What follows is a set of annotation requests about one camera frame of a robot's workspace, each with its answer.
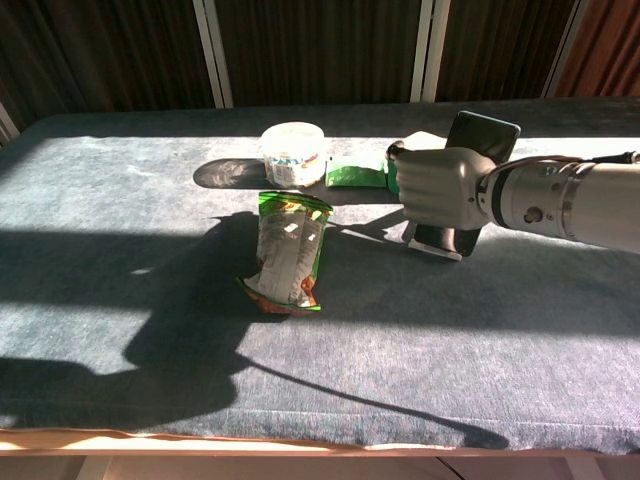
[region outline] gray fabric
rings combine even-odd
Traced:
[[[472,109],[522,125],[517,158],[640,149],[639,106]],[[463,107],[31,127],[0,150],[0,427],[637,451],[640,256],[488,227],[472,257],[450,263],[406,248],[384,191],[315,187],[336,205],[322,313],[262,315],[234,284],[256,271],[268,185],[255,162],[233,159],[255,158],[262,130],[312,121],[333,153],[382,153],[416,130],[446,135]]]

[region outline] green snack bag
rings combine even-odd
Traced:
[[[387,186],[384,157],[335,156],[327,162],[327,187],[381,187]]]
[[[260,272],[238,279],[269,313],[320,310],[312,293],[327,219],[333,208],[301,193],[261,192],[257,259]]]

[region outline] plastic container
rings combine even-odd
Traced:
[[[311,123],[288,122],[268,128],[260,138],[267,179],[277,187],[307,187],[319,181],[326,167],[322,129]]]

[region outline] chip bag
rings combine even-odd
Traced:
[[[320,310],[311,290],[332,211],[329,204],[310,195],[260,193],[260,272],[238,281],[264,312],[303,314]]]

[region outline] robotic hand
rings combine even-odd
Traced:
[[[462,113],[467,120],[510,125]],[[407,150],[402,142],[389,147],[404,215],[418,224],[410,246],[460,260],[471,254],[480,229],[494,222],[513,230],[640,253],[640,158],[636,153],[590,160],[543,156],[507,162],[519,133],[517,126],[512,127],[515,136],[506,142],[502,136],[506,146],[498,157],[495,141],[479,148],[451,146],[450,141],[442,150]],[[467,143],[479,144],[477,136],[475,140],[473,135],[467,137],[471,138]]]

